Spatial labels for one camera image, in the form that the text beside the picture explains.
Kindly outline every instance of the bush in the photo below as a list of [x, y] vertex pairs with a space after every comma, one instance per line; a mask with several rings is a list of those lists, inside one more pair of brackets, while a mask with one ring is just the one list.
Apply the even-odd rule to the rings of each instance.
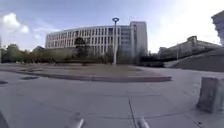
[[139, 66], [163, 68], [164, 63], [163, 62], [144, 62], [144, 63], [140, 63]]

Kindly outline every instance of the pavement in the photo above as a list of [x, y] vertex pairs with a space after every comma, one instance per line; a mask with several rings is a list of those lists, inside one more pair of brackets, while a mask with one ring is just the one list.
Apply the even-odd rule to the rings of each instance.
[[195, 109], [202, 76], [223, 73], [138, 67], [173, 77], [169, 82], [111, 83], [0, 72], [0, 110], [10, 128], [223, 128], [224, 114]]

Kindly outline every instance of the bollard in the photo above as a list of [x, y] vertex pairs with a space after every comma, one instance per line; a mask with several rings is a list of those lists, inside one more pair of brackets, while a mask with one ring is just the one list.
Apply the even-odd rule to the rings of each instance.
[[222, 110], [223, 99], [224, 80], [202, 77], [197, 108], [208, 113], [218, 112]]

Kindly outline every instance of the curb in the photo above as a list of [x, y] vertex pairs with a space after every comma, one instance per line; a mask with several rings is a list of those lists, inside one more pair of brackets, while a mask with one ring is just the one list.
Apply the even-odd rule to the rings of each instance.
[[8, 69], [0, 69], [0, 71], [20, 73], [26, 75], [35, 75], [48, 78], [66, 79], [66, 80], [81, 80], [81, 81], [99, 81], [99, 82], [167, 82], [171, 81], [172, 77], [147, 77], [147, 76], [126, 76], [126, 77], [110, 77], [110, 76], [88, 76], [88, 75], [58, 75], [58, 74], [45, 74], [26, 71], [15, 71]]

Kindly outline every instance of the light pole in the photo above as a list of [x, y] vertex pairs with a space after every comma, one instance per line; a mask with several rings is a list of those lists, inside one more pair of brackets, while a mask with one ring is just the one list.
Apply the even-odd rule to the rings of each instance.
[[117, 63], [117, 22], [119, 21], [119, 18], [113, 18], [112, 19], [114, 21], [114, 63], [113, 65], [116, 65]]

